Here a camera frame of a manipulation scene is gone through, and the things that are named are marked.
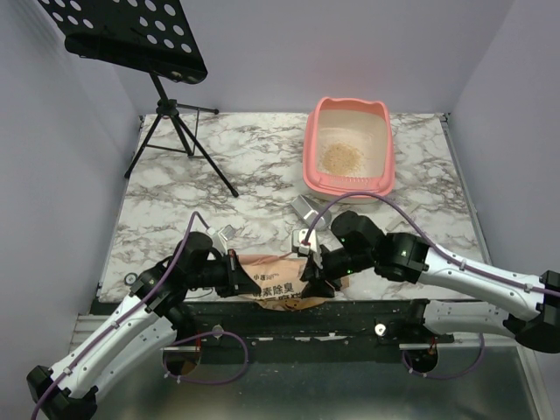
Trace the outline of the beige cat litter bag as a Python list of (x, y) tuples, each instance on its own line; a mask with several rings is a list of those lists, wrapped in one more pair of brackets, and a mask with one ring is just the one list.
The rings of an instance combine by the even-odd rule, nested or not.
[(239, 255), (244, 271), (261, 288), (260, 293), (241, 294), (263, 309), (294, 312), (332, 300), (331, 297), (302, 297), (307, 282), (301, 280), (306, 259), (286, 255)]

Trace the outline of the silver metal scoop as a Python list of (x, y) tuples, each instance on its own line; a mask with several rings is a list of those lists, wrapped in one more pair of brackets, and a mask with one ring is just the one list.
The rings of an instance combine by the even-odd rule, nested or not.
[[(290, 202), (292, 210), (297, 217), (309, 227), (315, 218), (322, 212), (323, 207), (316, 201), (309, 199), (303, 195), (298, 195)], [(321, 215), (318, 219), (315, 229), (324, 231), (329, 228), (332, 221), (332, 215), (329, 210)]]

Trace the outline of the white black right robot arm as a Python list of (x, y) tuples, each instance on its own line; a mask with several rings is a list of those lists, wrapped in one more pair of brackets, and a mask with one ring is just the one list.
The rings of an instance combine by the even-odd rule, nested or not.
[(319, 246), (310, 229), (292, 233), (293, 252), (307, 259), (304, 296), (329, 297), (333, 281), (371, 269), (392, 282), (424, 284), (469, 298), (445, 303), (431, 300), (423, 312), (402, 322), (415, 343), (432, 334), (489, 333), (514, 339), (546, 354), (559, 351), (559, 275), (521, 274), (475, 262), (408, 233), (386, 234), (367, 216), (345, 211), (331, 231), (340, 248)]

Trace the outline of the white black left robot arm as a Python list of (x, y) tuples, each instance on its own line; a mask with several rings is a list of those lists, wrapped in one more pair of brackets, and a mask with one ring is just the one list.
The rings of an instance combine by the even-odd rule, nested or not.
[(129, 295), (84, 342), (51, 367), (26, 377), (34, 413), (50, 419), (90, 419), (113, 385), (147, 356), (196, 336), (182, 304), (190, 290), (211, 288), (222, 298), (255, 295), (261, 288), (234, 250), (188, 233), (171, 257), (144, 271)]

